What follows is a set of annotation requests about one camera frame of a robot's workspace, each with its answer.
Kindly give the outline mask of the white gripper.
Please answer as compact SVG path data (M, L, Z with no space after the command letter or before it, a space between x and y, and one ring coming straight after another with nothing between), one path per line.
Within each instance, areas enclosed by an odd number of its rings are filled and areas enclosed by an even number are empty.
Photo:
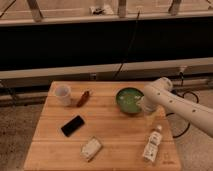
M157 105L145 96L137 102L137 105L142 109L144 114L150 115L157 110Z

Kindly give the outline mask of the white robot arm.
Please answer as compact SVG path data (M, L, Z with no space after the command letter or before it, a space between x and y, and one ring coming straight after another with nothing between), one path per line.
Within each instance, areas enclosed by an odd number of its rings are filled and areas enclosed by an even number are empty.
M142 111L151 114L161 105L213 138L213 109L174 95L172 89L173 83L167 77L147 83L139 102Z

